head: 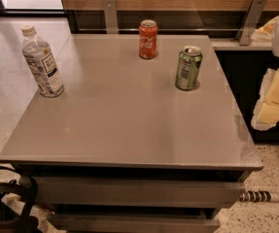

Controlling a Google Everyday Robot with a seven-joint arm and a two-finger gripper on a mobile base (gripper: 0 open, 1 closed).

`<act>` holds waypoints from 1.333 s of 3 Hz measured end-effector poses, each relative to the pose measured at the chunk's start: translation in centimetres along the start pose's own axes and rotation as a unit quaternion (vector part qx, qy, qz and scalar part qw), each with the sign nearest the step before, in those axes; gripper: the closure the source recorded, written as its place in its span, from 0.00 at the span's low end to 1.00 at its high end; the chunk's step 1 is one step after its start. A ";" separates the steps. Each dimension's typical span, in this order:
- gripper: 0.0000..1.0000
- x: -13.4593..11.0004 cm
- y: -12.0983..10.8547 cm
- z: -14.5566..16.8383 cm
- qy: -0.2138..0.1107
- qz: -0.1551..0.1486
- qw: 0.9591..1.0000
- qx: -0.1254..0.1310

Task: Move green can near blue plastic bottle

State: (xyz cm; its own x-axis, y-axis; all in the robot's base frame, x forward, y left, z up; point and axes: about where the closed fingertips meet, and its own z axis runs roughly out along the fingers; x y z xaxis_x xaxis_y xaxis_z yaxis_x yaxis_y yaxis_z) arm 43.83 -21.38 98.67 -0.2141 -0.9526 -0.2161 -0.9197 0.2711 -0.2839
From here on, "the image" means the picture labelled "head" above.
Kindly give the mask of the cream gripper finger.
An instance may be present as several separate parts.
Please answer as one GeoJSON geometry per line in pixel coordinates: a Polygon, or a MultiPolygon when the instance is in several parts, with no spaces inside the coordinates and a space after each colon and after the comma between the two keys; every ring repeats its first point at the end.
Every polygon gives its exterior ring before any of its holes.
{"type": "Polygon", "coordinates": [[[256,29],[253,33],[254,41],[270,41],[272,39],[272,35],[274,33],[275,23],[277,21],[277,17],[268,21],[264,26],[256,29]]]}
{"type": "Polygon", "coordinates": [[[254,129],[266,131],[279,121],[279,68],[268,68],[262,78],[260,98],[257,101],[251,125],[254,129]]]}

